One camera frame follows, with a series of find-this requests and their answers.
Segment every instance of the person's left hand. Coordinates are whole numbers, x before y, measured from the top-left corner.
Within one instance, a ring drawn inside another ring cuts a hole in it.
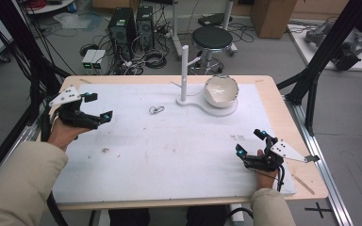
[[[56,119],[52,126],[51,136],[47,142],[66,152],[67,146],[75,140],[78,135],[88,131],[90,131],[90,129],[72,127],[64,124],[60,119]]]

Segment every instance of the black round stool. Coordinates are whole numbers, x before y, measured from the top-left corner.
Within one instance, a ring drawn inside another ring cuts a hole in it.
[[[231,47],[232,40],[232,35],[228,31],[216,26],[203,26],[194,30],[192,33],[192,44],[201,49],[205,53],[205,57],[202,57],[194,67],[190,68],[192,73],[222,74],[223,65],[218,59],[212,57],[212,53],[228,50]]]

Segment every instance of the white circular base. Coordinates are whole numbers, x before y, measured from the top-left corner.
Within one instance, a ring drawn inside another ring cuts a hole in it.
[[[238,99],[232,103],[232,105],[228,107],[216,107],[208,103],[205,99],[205,93],[200,91],[196,95],[187,95],[186,100],[181,101],[181,96],[176,99],[178,105],[186,106],[186,105],[194,105],[201,108],[206,114],[214,116],[214,117],[226,117],[232,115],[237,110],[238,107]]]

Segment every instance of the brown box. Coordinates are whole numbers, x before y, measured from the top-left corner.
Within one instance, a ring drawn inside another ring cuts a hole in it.
[[[92,0],[92,6],[98,9],[132,8],[134,13],[140,5],[140,0]]]
[[[259,38],[281,39],[297,0],[255,0],[251,21]]]

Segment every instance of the white bowl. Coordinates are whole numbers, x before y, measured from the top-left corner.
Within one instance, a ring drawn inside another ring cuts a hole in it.
[[[216,107],[232,105],[237,100],[238,92],[237,82],[229,76],[213,76],[205,84],[205,99]]]

